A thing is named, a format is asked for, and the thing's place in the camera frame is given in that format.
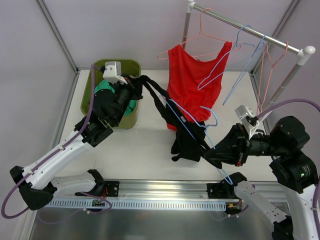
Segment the green tank top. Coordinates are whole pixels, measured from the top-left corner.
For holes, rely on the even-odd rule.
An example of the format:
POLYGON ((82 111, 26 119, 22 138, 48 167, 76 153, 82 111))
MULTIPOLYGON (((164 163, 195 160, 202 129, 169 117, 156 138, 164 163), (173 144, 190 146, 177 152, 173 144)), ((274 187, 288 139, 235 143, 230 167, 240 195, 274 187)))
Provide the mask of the green tank top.
MULTIPOLYGON (((115 93, 115 89, 110 85, 110 83, 107 80, 102 80, 94 89, 94 94, 96 94, 98 91, 102 90, 110 90, 112 93, 115 93)), ((131 100, 129 102, 128 107, 125 110, 124 116, 130 115, 136 108, 137 106, 137 101, 136 100, 131 100)))

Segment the black tank top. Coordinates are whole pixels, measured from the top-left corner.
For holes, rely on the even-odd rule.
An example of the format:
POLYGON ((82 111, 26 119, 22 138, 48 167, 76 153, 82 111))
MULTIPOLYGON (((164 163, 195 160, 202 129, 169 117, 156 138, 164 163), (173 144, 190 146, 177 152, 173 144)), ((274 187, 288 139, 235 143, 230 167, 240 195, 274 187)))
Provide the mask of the black tank top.
POLYGON ((169 93, 146 75, 137 78, 153 98, 154 105, 168 127, 175 130, 175 141, 171 147, 174 162, 186 159, 199 162, 210 149, 205 142, 205 130, 198 123, 191 122, 183 115, 169 93))

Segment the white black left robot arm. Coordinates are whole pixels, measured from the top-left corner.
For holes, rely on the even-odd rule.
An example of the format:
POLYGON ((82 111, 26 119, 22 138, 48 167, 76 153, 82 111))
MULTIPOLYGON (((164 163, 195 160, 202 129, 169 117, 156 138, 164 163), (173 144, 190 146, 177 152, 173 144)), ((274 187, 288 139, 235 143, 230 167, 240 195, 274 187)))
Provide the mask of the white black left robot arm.
POLYGON ((142 82, 130 76, 123 80, 113 83, 113 89, 95 91, 92 86, 88 112, 71 133, 39 160, 9 171, 27 209, 39 210, 55 197, 68 194, 98 198, 107 194, 108 183, 96 169, 66 177, 57 174, 107 139, 119 126, 130 101, 142 99, 142 82))

